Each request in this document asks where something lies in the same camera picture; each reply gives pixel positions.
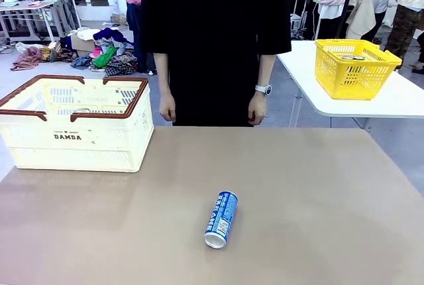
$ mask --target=white watch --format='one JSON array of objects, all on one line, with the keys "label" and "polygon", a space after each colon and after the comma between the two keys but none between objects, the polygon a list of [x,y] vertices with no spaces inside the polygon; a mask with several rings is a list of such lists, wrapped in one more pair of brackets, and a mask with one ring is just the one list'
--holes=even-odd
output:
[{"label": "white watch", "polygon": [[269,95],[271,95],[271,92],[272,92],[272,86],[271,85],[265,85],[265,86],[256,85],[254,90],[260,91],[265,96],[269,96]]}]

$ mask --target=black pole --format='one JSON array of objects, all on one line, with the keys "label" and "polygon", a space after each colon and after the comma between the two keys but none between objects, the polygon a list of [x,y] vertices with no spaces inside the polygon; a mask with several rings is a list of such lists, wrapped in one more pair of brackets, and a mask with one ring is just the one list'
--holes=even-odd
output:
[{"label": "black pole", "polygon": [[349,6],[349,1],[350,0],[346,0],[344,2],[343,11],[342,11],[342,15],[341,15],[339,27],[337,28],[336,38],[340,38],[340,34],[342,33],[343,26],[345,25],[345,19],[346,19],[347,8]]}]

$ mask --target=floor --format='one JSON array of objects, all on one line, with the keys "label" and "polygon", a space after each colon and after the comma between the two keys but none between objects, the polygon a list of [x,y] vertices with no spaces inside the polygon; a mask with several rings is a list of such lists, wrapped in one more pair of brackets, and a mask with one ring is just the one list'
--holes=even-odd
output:
[{"label": "floor", "polygon": [[[101,22],[91,21],[85,25],[91,28],[104,28],[101,26]],[[121,27],[120,29],[125,36],[131,37],[132,34],[126,27]],[[382,37],[383,42],[386,42],[389,31],[390,29],[386,27],[379,31],[378,36]],[[405,65],[400,73],[413,83],[424,87],[424,76],[413,74],[408,68],[408,64],[416,61],[418,53],[418,44],[414,40],[405,57]],[[99,74],[94,74],[89,70],[75,70],[69,64],[62,62],[40,64],[37,68],[30,71],[12,72],[9,68],[18,55],[16,50],[10,54],[0,54],[0,63],[3,67],[3,70],[0,70],[0,98],[39,74],[78,75],[85,78],[101,77]],[[154,124],[166,125],[166,122],[158,113],[160,98],[158,95],[157,77],[143,76],[149,78],[152,90],[151,103]],[[261,127],[287,127],[290,113],[292,112],[293,97],[297,88],[279,61],[276,61],[274,66],[271,84],[273,86],[273,94],[268,100],[267,118],[265,118]],[[330,124],[333,127],[357,127],[356,123],[349,118],[332,118],[330,121],[329,117],[316,113],[308,101],[303,101],[298,127],[330,127]],[[411,183],[424,195],[424,120],[373,119],[370,122],[369,132],[374,140],[403,170]],[[0,180],[9,173],[13,165],[14,162],[0,137]]]}]

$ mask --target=logo on basket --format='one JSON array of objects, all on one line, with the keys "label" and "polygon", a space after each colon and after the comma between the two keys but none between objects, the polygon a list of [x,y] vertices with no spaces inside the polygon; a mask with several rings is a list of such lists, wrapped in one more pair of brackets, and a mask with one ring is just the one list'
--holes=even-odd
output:
[{"label": "logo on basket", "polygon": [[74,135],[54,135],[55,139],[70,139],[71,141],[81,141],[80,136],[74,136]]}]

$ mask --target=can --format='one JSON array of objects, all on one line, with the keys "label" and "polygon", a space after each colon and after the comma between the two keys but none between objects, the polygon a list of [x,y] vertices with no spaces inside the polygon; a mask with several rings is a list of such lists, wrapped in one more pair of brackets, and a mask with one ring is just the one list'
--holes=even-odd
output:
[{"label": "can", "polygon": [[210,247],[220,249],[227,244],[238,202],[237,196],[230,191],[219,193],[204,234]]}]

